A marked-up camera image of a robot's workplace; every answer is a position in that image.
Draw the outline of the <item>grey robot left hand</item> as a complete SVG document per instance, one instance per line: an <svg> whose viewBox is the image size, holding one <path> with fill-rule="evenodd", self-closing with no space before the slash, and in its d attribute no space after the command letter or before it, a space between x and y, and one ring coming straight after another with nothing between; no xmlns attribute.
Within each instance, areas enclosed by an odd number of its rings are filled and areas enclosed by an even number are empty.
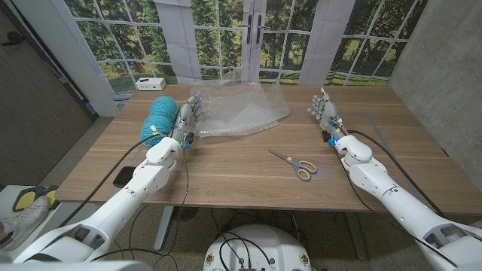
<svg viewBox="0 0 482 271"><path fill-rule="evenodd" d="M172 131L172 138L182 145L185 142L191 144L194 140L197 123L203 118L203 115L203 97L200 92L196 92L179 110Z"/></svg>

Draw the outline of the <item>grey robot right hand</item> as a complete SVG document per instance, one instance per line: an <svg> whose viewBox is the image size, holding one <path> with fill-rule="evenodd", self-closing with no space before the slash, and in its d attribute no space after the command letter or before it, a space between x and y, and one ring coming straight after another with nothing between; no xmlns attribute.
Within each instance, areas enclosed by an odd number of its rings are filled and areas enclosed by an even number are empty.
<svg viewBox="0 0 482 271"><path fill-rule="evenodd" d="M336 106L331 101L329 94L325 92L324 87L321 87L320 95L313 96L312 107L307 110L319 123L324 142L334 144L346 135L341 128L342 121Z"/></svg>

